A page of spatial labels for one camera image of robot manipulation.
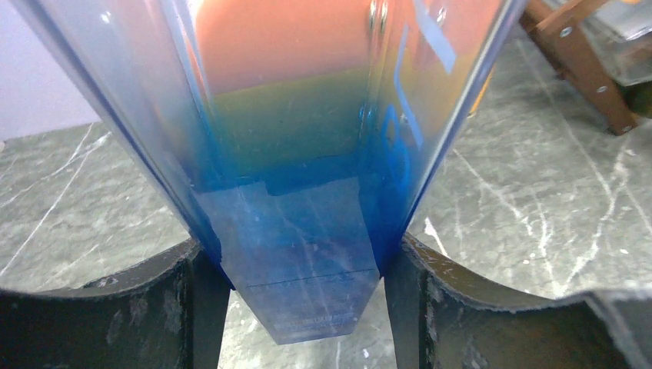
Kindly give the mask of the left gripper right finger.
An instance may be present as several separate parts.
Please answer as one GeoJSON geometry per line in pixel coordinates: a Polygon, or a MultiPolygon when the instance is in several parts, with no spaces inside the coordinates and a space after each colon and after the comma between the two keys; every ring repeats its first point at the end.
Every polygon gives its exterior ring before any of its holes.
{"type": "Polygon", "coordinates": [[[384,279],[399,368],[649,368],[651,290],[542,298],[410,234],[384,279]]]}

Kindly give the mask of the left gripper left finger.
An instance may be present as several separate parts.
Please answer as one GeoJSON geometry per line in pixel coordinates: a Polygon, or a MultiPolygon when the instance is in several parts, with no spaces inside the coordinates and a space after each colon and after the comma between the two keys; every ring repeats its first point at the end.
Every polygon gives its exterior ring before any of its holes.
{"type": "Polygon", "coordinates": [[[192,240],[79,288],[2,290],[3,368],[215,368],[230,284],[192,240]]]}

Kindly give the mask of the blue square bottle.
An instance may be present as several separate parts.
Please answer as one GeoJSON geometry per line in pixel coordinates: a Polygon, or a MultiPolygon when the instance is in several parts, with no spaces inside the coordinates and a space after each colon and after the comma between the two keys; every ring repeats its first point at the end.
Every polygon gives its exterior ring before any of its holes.
{"type": "Polygon", "coordinates": [[[17,1],[278,344],[348,335],[522,1],[17,1]]]}

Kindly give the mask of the clear square bottle black cap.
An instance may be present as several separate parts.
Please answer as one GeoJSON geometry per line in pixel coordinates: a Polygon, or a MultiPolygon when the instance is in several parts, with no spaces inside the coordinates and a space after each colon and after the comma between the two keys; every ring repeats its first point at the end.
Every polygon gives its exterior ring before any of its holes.
{"type": "Polygon", "coordinates": [[[651,2],[606,1],[580,20],[559,17],[548,34],[559,59],[604,72],[623,86],[651,81],[651,2]]]}

